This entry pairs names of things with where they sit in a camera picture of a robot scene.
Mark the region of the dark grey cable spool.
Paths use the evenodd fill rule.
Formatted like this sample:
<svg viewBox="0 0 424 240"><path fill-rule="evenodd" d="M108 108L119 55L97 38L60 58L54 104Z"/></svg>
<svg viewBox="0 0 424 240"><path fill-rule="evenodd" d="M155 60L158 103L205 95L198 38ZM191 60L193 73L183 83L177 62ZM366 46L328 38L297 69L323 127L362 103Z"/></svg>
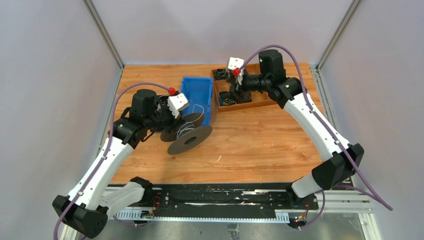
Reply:
<svg viewBox="0 0 424 240"><path fill-rule="evenodd" d="M203 113L194 112L181 117L174 127L166 127L160 134L162 142L171 143L167 149L169 155L179 155L187 152L203 141L213 131L210 125L203 125L205 116Z"/></svg>

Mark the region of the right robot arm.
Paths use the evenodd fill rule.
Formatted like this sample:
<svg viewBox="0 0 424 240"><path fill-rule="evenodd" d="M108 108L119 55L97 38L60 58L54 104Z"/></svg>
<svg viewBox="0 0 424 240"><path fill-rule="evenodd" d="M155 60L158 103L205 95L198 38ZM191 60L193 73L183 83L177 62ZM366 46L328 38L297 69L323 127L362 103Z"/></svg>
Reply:
<svg viewBox="0 0 424 240"><path fill-rule="evenodd" d="M250 74L246 62L230 57L226 69L232 85L243 92L267 93L280 108L289 113L315 145L322 163L311 173L286 187L286 203L294 209L306 202L306 197L350 178L357 171L364 149L341 136L314 105L306 87L296 77L287 77L283 56L276 49L258 53L259 74Z"/></svg>

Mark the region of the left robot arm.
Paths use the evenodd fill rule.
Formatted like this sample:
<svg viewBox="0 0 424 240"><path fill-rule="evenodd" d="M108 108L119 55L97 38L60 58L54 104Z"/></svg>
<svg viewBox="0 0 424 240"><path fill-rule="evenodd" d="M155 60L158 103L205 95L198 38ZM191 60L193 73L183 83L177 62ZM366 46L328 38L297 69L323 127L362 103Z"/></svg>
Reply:
<svg viewBox="0 0 424 240"><path fill-rule="evenodd" d="M133 203L142 207L153 201L152 184L140 177L104 195L110 180L123 161L159 129L173 127L182 119L189 106L187 97L172 87L159 95L151 89L139 89L131 105L117 120L111 120L108 136L96 159L82 179L67 195L57 195L52 206L58 214L53 238L59 239L61 224L81 234L95 238L105 228L108 219Z"/></svg>

